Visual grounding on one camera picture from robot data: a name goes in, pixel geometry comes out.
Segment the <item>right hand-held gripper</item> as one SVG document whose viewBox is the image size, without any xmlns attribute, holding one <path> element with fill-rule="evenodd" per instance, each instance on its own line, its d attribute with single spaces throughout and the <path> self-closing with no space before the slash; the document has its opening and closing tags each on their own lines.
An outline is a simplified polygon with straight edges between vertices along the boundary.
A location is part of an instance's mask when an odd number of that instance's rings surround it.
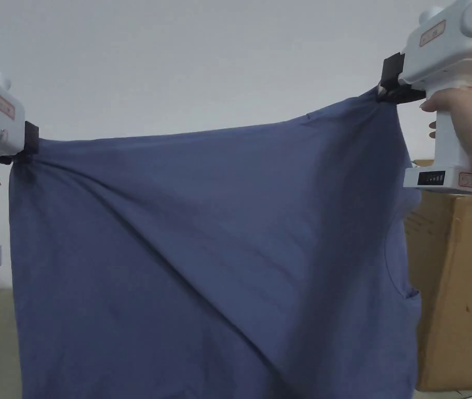
<svg viewBox="0 0 472 399">
<path fill-rule="evenodd" d="M 421 13 L 404 50 L 384 60 L 376 101 L 412 103 L 448 88 L 472 92 L 472 1 L 454 1 Z M 449 113 L 436 114 L 436 128 L 433 163 L 407 169 L 403 185 L 472 194 L 472 169 Z"/>
</svg>

